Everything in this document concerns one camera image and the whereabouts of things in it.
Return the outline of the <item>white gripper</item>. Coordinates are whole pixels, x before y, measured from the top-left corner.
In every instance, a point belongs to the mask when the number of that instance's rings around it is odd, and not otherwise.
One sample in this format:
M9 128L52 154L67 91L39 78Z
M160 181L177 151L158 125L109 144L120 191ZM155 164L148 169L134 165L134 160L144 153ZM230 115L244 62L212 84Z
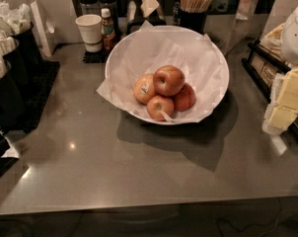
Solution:
M287 18L281 33L281 53L298 65L298 6ZM286 74L277 73L272 83L270 103L267 105L262 130L279 135L298 118L298 67Z

